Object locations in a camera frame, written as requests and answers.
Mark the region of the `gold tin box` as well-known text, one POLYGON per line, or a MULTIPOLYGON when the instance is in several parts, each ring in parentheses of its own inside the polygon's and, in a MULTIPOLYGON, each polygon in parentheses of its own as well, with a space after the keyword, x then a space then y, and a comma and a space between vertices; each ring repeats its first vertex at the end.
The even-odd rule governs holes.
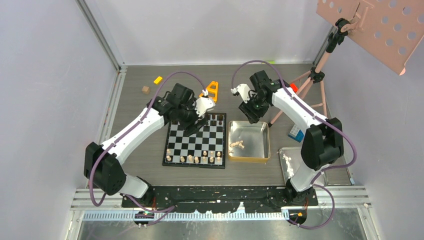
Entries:
POLYGON ((271 155, 269 127, 266 122, 229 122, 228 156, 231 161, 266 164, 271 155))

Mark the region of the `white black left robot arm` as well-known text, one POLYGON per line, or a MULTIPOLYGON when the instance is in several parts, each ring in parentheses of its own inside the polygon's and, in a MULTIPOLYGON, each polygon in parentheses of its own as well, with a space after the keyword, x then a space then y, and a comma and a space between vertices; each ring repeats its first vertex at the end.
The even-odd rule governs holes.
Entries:
POLYGON ((141 207, 153 202, 148 182, 124 172, 130 154, 150 135, 170 122, 178 122, 192 135, 207 123, 206 113, 215 107, 209 96, 195 97, 193 90, 177 83, 165 96, 156 96, 131 123, 101 144, 91 142, 85 149, 84 176, 106 195, 120 193, 134 197, 141 207))

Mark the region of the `orange triangular plastic frame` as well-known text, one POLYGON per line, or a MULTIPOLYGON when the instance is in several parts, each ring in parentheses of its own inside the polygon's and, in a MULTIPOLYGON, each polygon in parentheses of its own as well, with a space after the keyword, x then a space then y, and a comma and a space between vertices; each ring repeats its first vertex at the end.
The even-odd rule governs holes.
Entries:
POLYGON ((211 98, 215 103, 218 102, 218 91, 219 83, 217 81, 211 81, 206 87, 208 97, 211 98))

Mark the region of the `black white chess board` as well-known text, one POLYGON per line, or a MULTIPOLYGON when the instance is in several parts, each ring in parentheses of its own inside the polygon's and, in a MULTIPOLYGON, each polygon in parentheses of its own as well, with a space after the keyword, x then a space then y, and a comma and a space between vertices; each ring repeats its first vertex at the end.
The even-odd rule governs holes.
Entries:
POLYGON ((184 136, 178 122, 168 124, 162 166, 224 169, 227 152, 227 114, 212 112, 197 133, 184 136), (221 152, 221 164, 216 163, 221 152))

